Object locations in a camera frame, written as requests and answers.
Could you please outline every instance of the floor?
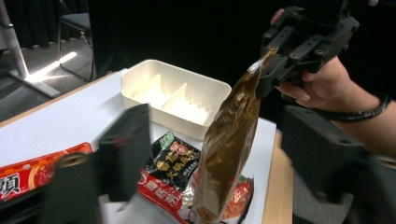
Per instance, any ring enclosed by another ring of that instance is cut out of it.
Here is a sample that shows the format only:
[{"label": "floor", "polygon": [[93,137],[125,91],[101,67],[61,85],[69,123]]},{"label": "floor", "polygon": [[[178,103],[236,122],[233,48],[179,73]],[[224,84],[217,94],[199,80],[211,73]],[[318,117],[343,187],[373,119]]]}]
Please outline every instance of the floor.
[{"label": "floor", "polygon": [[[63,42],[63,55],[75,52],[76,56],[64,63],[64,66],[89,76],[92,51],[83,39]],[[87,82],[72,75],[57,65],[58,45],[22,49],[29,77],[52,87],[61,95],[68,93]],[[33,107],[51,100],[46,94],[33,89],[9,74],[15,70],[12,53],[9,50],[0,55],[0,122],[19,115]]]}]

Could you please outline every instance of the white table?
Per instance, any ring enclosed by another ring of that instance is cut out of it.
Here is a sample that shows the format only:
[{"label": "white table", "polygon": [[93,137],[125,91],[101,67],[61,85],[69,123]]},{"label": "white table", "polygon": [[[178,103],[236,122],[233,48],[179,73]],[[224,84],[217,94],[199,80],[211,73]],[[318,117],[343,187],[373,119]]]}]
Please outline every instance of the white table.
[{"label": "white table", "polygon": [[[124,110],[121,90],[122,71],[101,78],[58,101],[28,113],[21,119],[0,124],[0,166],[30,160],[52,152],[76,146],[82,142],[97,149],[97,140]],[[151,124],[151,141],[158,139],[169,129]],[[178,137],[201,148],[202,142],[181,133]],[[255,194],[247,214],[246,223],[262,223],[262,212],[267,192],[276,125],[259,119],[255,141],[244,169],[245,175],[254,175]],[[133,197],[121,213],[114,213],[119,203],[106,203],[105,221],[124,223],[133,218],[136,223],[166,223],[166,217],[145,201]]]}]

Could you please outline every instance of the black chair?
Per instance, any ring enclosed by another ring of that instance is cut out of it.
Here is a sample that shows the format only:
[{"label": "black chair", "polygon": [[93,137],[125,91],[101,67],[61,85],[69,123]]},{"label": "black chair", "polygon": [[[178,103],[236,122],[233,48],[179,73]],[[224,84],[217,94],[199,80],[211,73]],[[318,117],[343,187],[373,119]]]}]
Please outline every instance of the black chair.
[{"label": "black chair", "polygon": [[[61,7],[67,10],[67,6],[65,5],[65,2],[60,0]],[[93,76],[94,76],[94,58],[93,58],[93,45],[92,42],[90,41],[90,36],[91,36],[91,24],[90,24],[90,14],[89,13],[71,13],[71,14],[65,14],[62,15],[59,18],[59,26],[58,26],[58,61],[63,57],[62,55],[62,28],[63,25],[65,25],[68,28],[75,29],[81,33],[81,36],[85,39],[87,44],[90,46],[91,51],[92,51],[92,58],[91,58],[91,68],[90,68],[90,73],[89,77],[86,78],[82,74],[79,74],[75,71],[72,71],[66,67],[60,62],[60,66],[65,69],[66,71],[70,72],[71,74],[81,78],[84,81],[92,81]]]}]

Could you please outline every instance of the food package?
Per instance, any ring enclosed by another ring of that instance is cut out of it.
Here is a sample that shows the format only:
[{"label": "food package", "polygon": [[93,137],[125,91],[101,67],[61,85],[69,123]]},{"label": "food package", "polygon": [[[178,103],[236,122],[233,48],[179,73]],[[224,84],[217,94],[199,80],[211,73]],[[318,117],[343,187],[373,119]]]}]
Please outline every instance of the food package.
[{"label": "food package", "polygon": [[[141,170],[137,191],[175,223],[192,223],[200,150],[169,132],[152,144],[154,158]],[[253,179],[240,176],[220,223],[241,223],[253,196]]]},{"label": "food package", "polygon": [[90,154],[92,147],[89,143],[82,143],[67,150],[0,167],[0,203],[47,185],[53,178],[55,162],[74,152]]},{"label": "food package", "polygon": [[276,49],[251,65],[221,104],[205,134],[192,210],[194,223],[219,223],[254,140],[261,99],[256,88]]}]

